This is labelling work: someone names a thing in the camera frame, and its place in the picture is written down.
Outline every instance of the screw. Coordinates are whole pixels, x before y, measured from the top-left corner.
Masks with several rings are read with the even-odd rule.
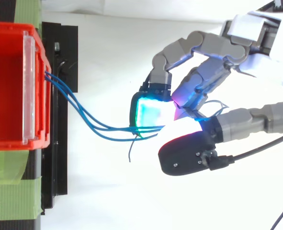
[[[60,51],[59,42],[54,43],[54,51],[55,52],[59,52]]]

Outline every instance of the green tape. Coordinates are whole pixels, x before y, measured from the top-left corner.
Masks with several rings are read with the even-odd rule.
[[[0,220],[37,219],[41,212],[41,178],[0,185]]]
[[[14,22],[34,25],[41,36],[41,1],[16,0]]]
[[[0,151],[0,184],[18,184],[26,168],[28,150]]]

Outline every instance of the red plastic bin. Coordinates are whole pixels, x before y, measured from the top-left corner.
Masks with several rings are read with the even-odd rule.
[[[0,23],[0,150],[34,150],[50,144],[51,72],[35,28]]]

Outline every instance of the white backdrop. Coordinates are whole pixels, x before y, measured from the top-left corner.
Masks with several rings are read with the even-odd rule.
[[[130,100],[152,68],[152,57],[192,31],[219,24],[44,13],[44,21],[79,26],[77,98],[104,123],[129,124]],[[173,89],[205,58],[172,71]],[[232,109],[283,101],[283,88],[234,73],[210,95]],[[207,105],[205,114],[219,107]],[[170,177],[159,166],[155,139],[130,143],[97,137],[69,107],[69,194],[42,217],[43,230],[269,230],[283,210],[283,144],[217,171]],[[280,135],[217,145],[237,155]],[[132,137],[118,133],[114,137]],[[283,222],[277,230],[283,229]]]
[[[42,0],[43,10],[176,21],[223,22],[270,0]]]

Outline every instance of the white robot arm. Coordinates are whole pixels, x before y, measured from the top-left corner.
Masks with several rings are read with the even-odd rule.
[[[193,68],[171,95],[171,69],[193,57],[209,58]],[[162,170],[184,175],[204,169],[219,169],[234,163],[233,156],[217,156],[216,143],[247,138],[250,133],[283,133],[283,102],[262,109],[236,109],[204,119],[199,109],[207,94],[218,87],[234,69],[283,85],[283,13],[252,11],[226,21],[220,35],[192,32],[166,46],[153,58],[150,72],[136,97],[174,101],[175,120],[199,119],[202,131],[166,143],[159,151]],[[134,117],[136,106],[131,106]],[[136,126],[130,119],[130,125]]]

